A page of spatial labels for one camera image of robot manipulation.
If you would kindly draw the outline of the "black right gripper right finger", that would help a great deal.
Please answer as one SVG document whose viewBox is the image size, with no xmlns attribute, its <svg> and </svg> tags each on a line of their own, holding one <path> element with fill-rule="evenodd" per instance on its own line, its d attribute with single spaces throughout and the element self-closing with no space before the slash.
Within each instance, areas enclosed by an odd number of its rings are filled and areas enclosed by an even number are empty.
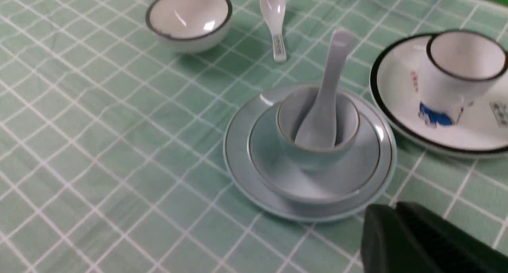
<svg viewBox="0 0 508 273">
<path fill-rule="evenodd" d="M 506 273 L 507 256 L 432 210 L 399 201 L 396 212 L 430 259 L 444 273 Z"/>
</svg>

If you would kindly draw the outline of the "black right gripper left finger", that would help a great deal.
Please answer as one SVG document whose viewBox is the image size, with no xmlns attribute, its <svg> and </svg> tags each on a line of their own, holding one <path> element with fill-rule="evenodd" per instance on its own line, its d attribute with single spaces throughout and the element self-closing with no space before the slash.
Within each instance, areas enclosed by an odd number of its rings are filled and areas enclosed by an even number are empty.
<svg viewBox="0 0 508 273">
<path fill-rule="evenodd" d="M 364 215 L 360 257 L 365 273 L 442 273 L 394 208 L 370 204 Z"/>
</svg>

